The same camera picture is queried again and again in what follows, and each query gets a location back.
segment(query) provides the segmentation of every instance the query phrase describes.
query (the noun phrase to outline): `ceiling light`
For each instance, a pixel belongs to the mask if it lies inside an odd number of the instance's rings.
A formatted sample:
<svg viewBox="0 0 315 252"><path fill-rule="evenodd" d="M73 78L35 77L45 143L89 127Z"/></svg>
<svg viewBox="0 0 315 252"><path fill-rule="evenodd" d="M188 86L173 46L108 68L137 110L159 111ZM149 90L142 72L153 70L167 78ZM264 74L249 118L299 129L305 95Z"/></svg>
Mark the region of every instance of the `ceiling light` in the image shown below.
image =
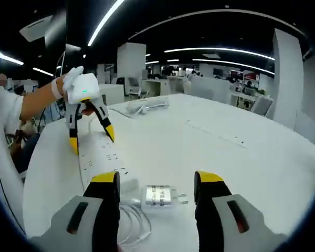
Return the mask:
<svg viewBox="0 0 315 252"><path fill-rule="evenodd" d="M148 64L154 64L154 63L159 63L159 61L146 62L146 65L148 65Z"/></svg>
<svg viewBox="0 0 315 252"><path fill-rule="evenodd" d="M173 49L173 50L166 50L164 51L165 53L171 53L174 51L189 51L189 50L217 50L217 51L234 51L236 53L243 53L243 54L251 54L251 55L255 55L255 56L259 56L259 57L263 57L266 59L271 59L271 60L275 60L275 58L263 55L263 54L258 54L252 51L244 51L244 50L239 50L239 49L231 49L231 48L220 48L220 47L196 47L196 48L182 48L182 49Z"/></svg>
<svg viewBox="0 0 315 252"><path fill-rule="evenodd" d="M46 75L49 75L49 76L54 76L54 75L52 75L52 74L50 74L50 73L48 73L48 72L45 72L45 71L43 71L43 70L41 70L41 69L36 68L36 67L33 67L33 70L38 71L38 72L41 72L41 73L46 74Z"/></svg>
<svg viewBox="0 0 315 252"><path fill-rule="evenodd" d="M2 54L1 52L0 52L0 59L8 60L8 61L10 61L10 62L19 64L19 65L21 65L21 66L24 64L22 61L19 61L19 60L17 60L17 59L13 59L13 58L11 58L11 57L9 57L9 56L6 56L6 55Z"/></svg>
<svg viewBox="0 0 315 252"><path fill-rule="evenodd" d="M240 64L240 63L235 63L235 62L230 62L230 61L222 61L222 60L213 60L213 59L193 59L194 61L209 61L209 62L218 62L218 63L226 63L226 64L232 64L232 65L238 65L238 66L243 66L243 67L249 67L249 68L254 68L263 72L267 72L269 74L275 75L275 73L258 68L258 67L253 67L245 64Z"/></svg>
<svg viewBox="0 0 315 252"><path fill-rule="evenodd" d="M118 7L124 2L125 0L117 0L113 6L109 9L109 11L106 13L106 15L103 17L103 19L100 21L99 25L97 26L96 30L92 34L92 37L90 38L90 41L88 43L88 46L91 46L93 41L95 40L96 36L98 35L99 31L102 29L104 24L107 22L107 20L112 16L112 14L118 9Z"/></svg>

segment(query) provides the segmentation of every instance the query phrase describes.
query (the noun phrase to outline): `office desk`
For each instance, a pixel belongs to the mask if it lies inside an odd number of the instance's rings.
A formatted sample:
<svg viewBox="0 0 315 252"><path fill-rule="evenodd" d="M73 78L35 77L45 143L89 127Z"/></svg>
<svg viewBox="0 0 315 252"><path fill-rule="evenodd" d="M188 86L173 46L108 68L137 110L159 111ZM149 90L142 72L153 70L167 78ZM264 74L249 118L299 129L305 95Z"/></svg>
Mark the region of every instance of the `office desk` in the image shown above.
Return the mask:
<svg viewBox="0 0 315 252"><path fill-rule="evenodd" d="M170 218L149 215L152 235L137 251L198 250L196 170L223 177L232 193L264 214L273 232L289 234L315 193L315 145L281 124L227 104L184 94L168 98L167 109L136 119L109 111L119 155L140 184L171 184L189 199ZM126 105L109 108L124 110ZM83 116L78 121L79 137L87 134L88 120ZM98 120L91 126L102 130ZM50 123L35 147L25 181L27 235L43 234L53 214L82 194L78 157L69 145L65 122Z"/></svg>
<svg viewBox="0 0 315 252"><path fill-rule="evenodd" d="M169 81L167 79L159 80L142 80L142 84L146 86L146 89L150 88L150 96L166 96L171 94Z"/></svg>
<svg viewBox="0 0 315 252"><path fill-rule="evenodd" d="M227 102L227 104L230 104L232 106L237 106L237 99L238 97L243 98L245 100L255 102L257 100L256 96L249 96L247 94L237 92L237 91L229 91L230 100Z"/></svg>
<svg viewBox="0 0 315 252"><path fill-rule="evenodd" d="M124 86L117 84L98 84L100 95L104 96L106 105L122 103L125 101Z"/></svg>

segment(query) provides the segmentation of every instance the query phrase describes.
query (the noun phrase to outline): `power strip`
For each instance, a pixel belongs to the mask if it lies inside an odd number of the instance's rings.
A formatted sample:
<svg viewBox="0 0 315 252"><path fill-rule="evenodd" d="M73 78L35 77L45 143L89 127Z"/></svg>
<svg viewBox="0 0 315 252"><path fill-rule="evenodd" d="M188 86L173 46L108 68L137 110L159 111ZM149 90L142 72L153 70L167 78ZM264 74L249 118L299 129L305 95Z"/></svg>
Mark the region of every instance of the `power strip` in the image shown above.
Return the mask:
<svg viewBox="0 0 315 252"><path fill-rule="evenodd" d="M134 173L126 168L119 157L116 144L105 132L91 132L78 138L79 168L84 191L92 178L101 173L120 173L120 192L125 193L139 187Z"/></svg>

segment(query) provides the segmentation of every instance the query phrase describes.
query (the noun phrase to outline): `black ceiling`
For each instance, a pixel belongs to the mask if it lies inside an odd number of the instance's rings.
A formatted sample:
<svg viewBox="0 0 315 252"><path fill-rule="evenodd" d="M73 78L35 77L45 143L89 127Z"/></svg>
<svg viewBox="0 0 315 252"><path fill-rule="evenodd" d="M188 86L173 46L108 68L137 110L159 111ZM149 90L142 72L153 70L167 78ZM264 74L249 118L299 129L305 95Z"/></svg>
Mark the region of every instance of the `black ceiling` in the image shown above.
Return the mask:
<svg viewBox="0 0 315 252"><path fill-rule="evenodd" d="M289 24L302 27L303 16L292 5L281 2L260 4L255 1L197 1L187 4L184 1L167 0L125 0L107 21L91 47L87 43L101 18L115 0L56 1L43 3L22 1L0 7L0 50L25 64L18 66L0 61L0 70L9 72L15 78L46 78L32 67L54 72L54 59L45 51L44 38L27 42L19 33L24 26L40 18L67 8L67 43L82 48L87 54L82 64L93 66L97 63L116 63L117 48L126 42L144 43L151 60L166 62L180 59L180 63L192 63L193 58L205 58L203 51L164 53L167 49L185 47L225 47L249 50L268 56L272 55L274 28L282 29L300 40L304 54L309 45L307 39L294 29L269 18L245 13L204 13L176 19L156 26L128 40L135 33L170 17L209 9L243 9L277 17ZM239 62L259 68L273 70L272 62L255 56L231 52L217 52L220 60Z"/></svg>

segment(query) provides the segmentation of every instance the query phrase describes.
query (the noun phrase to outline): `white sleeve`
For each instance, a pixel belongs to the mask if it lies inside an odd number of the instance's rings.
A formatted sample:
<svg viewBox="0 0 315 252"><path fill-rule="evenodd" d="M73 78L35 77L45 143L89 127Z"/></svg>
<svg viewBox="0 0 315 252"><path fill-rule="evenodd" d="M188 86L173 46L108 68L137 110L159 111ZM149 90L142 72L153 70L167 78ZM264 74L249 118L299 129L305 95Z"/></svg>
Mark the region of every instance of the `white sleeve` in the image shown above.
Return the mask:
<svg viewBox="0 0 315 252"><path fill-rule="evenodd" d="M0 87L0 117L6 134L15 134L20 125L23 96L6 91Z"/></svg>

